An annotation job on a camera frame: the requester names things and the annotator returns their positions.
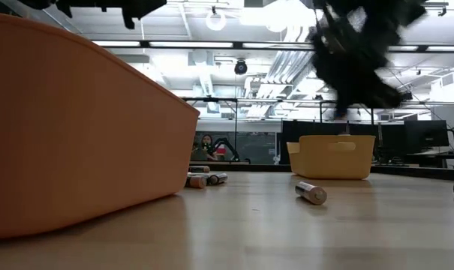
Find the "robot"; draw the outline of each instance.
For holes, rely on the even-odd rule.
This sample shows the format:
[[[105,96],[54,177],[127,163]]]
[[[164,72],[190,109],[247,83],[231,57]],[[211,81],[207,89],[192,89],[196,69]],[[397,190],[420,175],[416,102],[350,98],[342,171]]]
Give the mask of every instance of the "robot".
[[[385,67],[389,46],[400,42],[398,28],[407,27],[426,13],[426,0],[316,0],[326,23],[317,22],[311,36],[314,44],[313,65],[317,77],[337,92],[336,119],[347,115],[352,104],[370,108],[395,108],[402,102],[396,89],[383,83],[375,73]],[[365,12],[360,31],[348,17]]]

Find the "security camera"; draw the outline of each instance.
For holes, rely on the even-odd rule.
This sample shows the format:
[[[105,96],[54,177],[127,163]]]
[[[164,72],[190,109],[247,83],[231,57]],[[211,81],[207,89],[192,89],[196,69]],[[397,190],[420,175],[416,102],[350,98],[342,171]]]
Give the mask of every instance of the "security camera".
[[[235,74],[236,75],[243,75],[247,73],[247,64],[245,60],[238,60],[235,65]]]

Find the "computer monitor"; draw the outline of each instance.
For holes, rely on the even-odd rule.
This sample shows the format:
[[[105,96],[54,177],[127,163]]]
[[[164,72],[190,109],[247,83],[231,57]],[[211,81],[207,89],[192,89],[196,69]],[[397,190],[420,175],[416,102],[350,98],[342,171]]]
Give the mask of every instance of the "computer monitor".
[[[449,146],[446,121],[405,121],[407,147],[411,152],[419,152],[428,147]]]
[[[402,124],[382,124],[382,147],[391,149],[398,155],[405,153],[405,126]]]

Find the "desk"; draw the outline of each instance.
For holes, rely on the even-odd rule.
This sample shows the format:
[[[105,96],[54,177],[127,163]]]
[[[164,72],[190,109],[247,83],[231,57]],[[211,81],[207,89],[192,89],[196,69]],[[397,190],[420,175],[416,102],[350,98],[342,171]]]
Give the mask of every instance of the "desk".
[[[447,168],[446,160],[454,160],[454,154],[444,153],[418,153],[407,154],[405,163],[419,164],[421,167]]]
[[[312,206],[289,173],[228,175],[223,186],[0,242],[0,269],[454,269],[450,181],[313,181],[329,198]]]
[[[219,160],[219,161],[197,161],[191,160],[190,165],[249,165],[250,163],[247,161],[227,161],[227,160]]]

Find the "plastic bin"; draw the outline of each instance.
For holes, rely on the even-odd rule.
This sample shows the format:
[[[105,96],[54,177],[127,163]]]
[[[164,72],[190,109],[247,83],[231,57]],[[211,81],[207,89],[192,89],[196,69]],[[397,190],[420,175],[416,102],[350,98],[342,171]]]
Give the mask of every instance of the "plastic bin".
[[[180,191],[198,115],[92,42],[0,14],[0,238]]]
[[[310,179],[365,179],[375,136],[301,136],[287,142],[292,172]]]

